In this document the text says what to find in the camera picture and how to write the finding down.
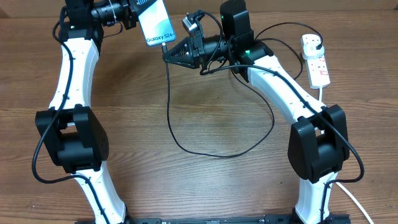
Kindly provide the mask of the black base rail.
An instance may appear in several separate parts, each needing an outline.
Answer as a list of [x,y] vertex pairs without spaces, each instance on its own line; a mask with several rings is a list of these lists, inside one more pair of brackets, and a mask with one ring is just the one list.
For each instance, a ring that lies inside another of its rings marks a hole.
[[188,218],[168,219],[160,218],[130,218],[126,223],[130,224],[290,224],[301,223],[298,217],[293,215],[265,215],[263,217],[239,217],[239,218]]

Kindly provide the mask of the white charger plug adapter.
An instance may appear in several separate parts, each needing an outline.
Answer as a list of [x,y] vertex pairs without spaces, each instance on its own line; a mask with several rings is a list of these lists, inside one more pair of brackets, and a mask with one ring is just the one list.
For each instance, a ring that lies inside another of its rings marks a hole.
[[320,49],[317,49],[317,47],[321,44],[321,40],[316,34],[304,34],[300,39],[300,42],[302,46],[302,57],[305,60],[319,58],[325,53],[324,46],[321,46]]

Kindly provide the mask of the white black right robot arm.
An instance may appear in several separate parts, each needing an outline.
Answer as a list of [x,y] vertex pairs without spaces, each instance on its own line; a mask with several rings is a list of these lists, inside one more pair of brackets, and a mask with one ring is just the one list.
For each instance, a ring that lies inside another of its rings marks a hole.
[[255,38],[244,1],[224,2],[220,14],[220,33],[213,37],[203,33],[204,11],[187,14],[182,24],[188,36],[164,50],[165,63],[207,74],[211,62],[222,60],[223,69],[274,105],[290,125],[287,155],[300,179],[298,201],[290,215],[267,215],[266,223],[349,223],[348,215],[328,208],[331,188],[349,158],[344,111],[309,95],[283,69],[274,52]]

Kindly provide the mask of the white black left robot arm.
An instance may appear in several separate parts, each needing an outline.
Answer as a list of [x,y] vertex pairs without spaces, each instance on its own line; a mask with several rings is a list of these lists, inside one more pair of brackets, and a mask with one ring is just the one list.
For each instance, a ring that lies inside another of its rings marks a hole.
[[93,223],[130,223],[128,209],[111,180],[106,131],[91,109],[93,75],[105,26],[136,26],[156,1],[66,1],[53,28],[62,46],[58,85],[47,110],[37,112],[40,140],[32,173],[41,183],[74,179],[95,214]]

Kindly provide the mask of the white power strip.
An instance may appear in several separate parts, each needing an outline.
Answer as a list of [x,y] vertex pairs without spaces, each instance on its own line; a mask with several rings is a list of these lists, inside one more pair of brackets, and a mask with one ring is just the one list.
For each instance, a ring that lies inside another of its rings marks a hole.
[[330,84],[325,56],[305,60],[308,80],[311,89],[324,88]]

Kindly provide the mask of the blue Galaxy smartphone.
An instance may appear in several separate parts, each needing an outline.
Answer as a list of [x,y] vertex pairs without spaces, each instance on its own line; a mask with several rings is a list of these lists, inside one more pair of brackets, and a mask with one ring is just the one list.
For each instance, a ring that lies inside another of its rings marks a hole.
[[174,41],[176,34],[164,1],[143,1],[143,3],[150,3],[138,16],[146,44],[154,46]]

